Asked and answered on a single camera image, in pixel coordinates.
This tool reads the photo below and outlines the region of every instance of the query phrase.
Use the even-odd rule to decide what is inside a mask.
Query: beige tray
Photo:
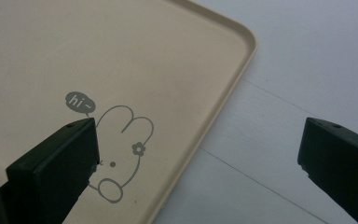
[[[255,48],[188,1],[0,1],[0,184],[90,116],[102,165],[65,222],[152,222]]]

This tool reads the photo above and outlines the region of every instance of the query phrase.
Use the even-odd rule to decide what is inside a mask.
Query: tray surface
[[[97,121],[101,165],[66,223],[150,223],[255,53],[188,1],[0,1],[0,185],[63,124]]]

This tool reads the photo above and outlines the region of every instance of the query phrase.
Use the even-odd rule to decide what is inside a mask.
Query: white table surface
[[[306,117],[358,133],[358,1],[196,2],[258,51],[155,223],[356,223],[296,157]]]

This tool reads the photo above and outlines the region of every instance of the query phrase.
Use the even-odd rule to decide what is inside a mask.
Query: printed illustration
[[[70,109],[86,114],[87,117],[96,109],[96,104],[86,94],[78,91],[69,92],[65,101]],[[115,105],[103,113],[96,127],[99,142],[104,144],[99,145],[101,161],[97,172],[90,179],[89,187],[95,189],[108,202],[118,203],[123,198],[124,188],[138,173],[141,158],[146,152],[146,144],[154,132],[154,124],[149,118],[136,117],[134,111],[127,105]],[[141,136],[138,136],[140,135],[138,133],[133,134],[138,129],[142,129],[145,134],[142,133]],[[135,141],[127,143],[122,140],[124,138],[120,136],[126,133],[137,135],[125,138]],[[124,171],[117,172],[118,167],[124,167]],[[115,172],[121,176],[121,179],[114,177]]]

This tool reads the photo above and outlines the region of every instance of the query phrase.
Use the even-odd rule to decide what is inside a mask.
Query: speech bubble
[[[95,103],[84,93],[71,91],[65,96],[66,105],[77,113],[86,114],[95,110]]]

